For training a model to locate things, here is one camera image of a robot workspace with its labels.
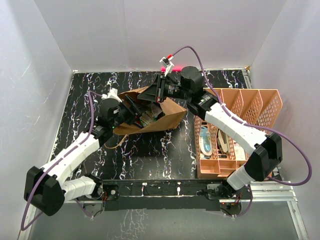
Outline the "brown paper bag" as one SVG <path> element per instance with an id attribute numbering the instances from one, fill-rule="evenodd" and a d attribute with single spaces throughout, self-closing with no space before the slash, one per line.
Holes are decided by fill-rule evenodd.
<path id="1" fill-rule="evenodd" d="M 156 104 L 162 109 L 162 114 L 158 116 L 158 119 L 155 122 L 152 122 L 145 127 L 137 127 L 122 123 L 120 126 L 114 129 L 113 133 L 118 136 L 128 136 L 134 134 L 173 130 L 179 126 L 180 122 L 187 113 L 186 108 L 180 106 L 170 98 L 166 98 L 161 103 L 147 103 L 146 106 L 149 104 Z"/>

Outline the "green white snack bag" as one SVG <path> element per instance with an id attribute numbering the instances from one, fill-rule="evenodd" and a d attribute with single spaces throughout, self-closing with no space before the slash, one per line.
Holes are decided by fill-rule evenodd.
<path id="1" fill-rule="evenodd" d="M 157 104 L 151 103 L 147 106 L 146 111 L 141 115 L 140 123 L 143 127 L 155 122 L 159 116 L 163 113 L 163 110 Z"/>

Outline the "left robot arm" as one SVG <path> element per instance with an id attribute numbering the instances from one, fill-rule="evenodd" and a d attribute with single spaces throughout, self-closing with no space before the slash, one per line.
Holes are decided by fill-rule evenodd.
<path id="1" fill-rule="evenodd" d="M 68 178 L 92 153 L 100 149 L 114 134 L 115 128 L 125 123 L 131 125 L 146 111 L 147 107 L 129 95 L 124 99 L 104 96 L 100 111 L 90 107 L 89 126 L 58 156 L 43 165 L 32 167 L 26 175 L 24 199 L 47 216 L 58 212 L 62 205 L 73 199 L 87 196 L 93 200 L 103 195 L 102 181 L 85 175 L 75 180 Z"/>

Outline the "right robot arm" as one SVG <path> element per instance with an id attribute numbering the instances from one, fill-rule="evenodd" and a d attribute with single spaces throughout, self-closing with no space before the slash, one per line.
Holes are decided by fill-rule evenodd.
<path id="1" fill-rule="evenodd" d="M 162 103 L 166 98 L 182 99 L 195 116 L 210 123 L 235 140 L 249 155 L 247 162 L 231 173 L 208 194 L 233 199 L 251 182 L 262 182 L 282 161 L 282 139 L 277 133 L 267 134 L 250 127 L 221 103 L 220 96 L 204 89 L 205 75 L 194 66 L 186 66 L 176 83 L 169 73 L 160 73 L 137 98 Z"/>

